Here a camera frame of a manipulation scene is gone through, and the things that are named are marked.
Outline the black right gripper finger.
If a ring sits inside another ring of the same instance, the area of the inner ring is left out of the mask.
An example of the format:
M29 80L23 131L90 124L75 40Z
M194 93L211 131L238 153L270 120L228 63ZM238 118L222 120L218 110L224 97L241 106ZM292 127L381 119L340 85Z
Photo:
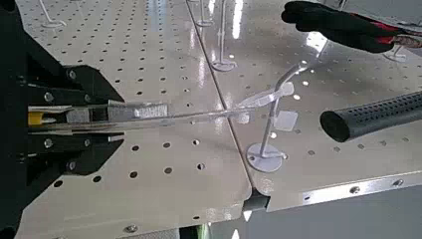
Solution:
M37 72L29 78L30 106L89 106L123 97L98 70L88 65L65 66L57 75Z
M28 152L35 165L56 168L61 174L97 172L124 142L120 133L31 134Z

